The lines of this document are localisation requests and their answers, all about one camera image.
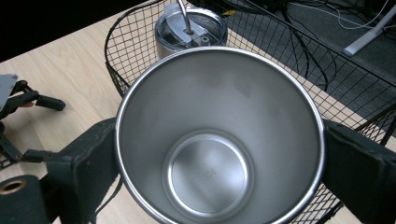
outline black wire mesh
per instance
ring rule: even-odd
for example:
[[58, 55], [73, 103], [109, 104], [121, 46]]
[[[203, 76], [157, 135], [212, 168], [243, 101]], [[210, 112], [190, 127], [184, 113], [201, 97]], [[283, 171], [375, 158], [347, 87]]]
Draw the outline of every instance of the black wire mesh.
[[[164, 7], [174, 2], [152, 1], [134, 7], [110, 29], [106, 66], [121, 96], [158, 61], [155, 22]], [[396, 112], [389, 108], [396, 105], [395, 84], [249, 1], [186, 2], [186, 6], [191, 4], [223, 16], [229, 28], [227, 46], [258, 53], [289, 71], [311, 95], [324, 119], [358, 130], [383, 145], [384, 136], [393, 134]], [[323, 223], [341, 204], [321, 185], [311, 204], [292, 223]]]

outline table surface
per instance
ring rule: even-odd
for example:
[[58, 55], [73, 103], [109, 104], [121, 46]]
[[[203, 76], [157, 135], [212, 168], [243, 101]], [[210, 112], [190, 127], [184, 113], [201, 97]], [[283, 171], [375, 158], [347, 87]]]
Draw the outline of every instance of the table surface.
[[[62, 99], [64, 111], [19, 108], [3, 120], [5, 136], [22, 153], [27, 148], [60, 151], [94, 123], [113, 118], [121, 97], [105, 67], [104, 45], [117, 14], [73, 34], [0, 63], [0, 74], [17, 74], [40, 94]], [[45, 164], [20, 163], [0, 173], [0, 182], [16, 175], [46, 174]], [[99, 214], [98, 223], [157, 223], [122, 187]], [[329, 223], [359, 223], [346, 209]]]

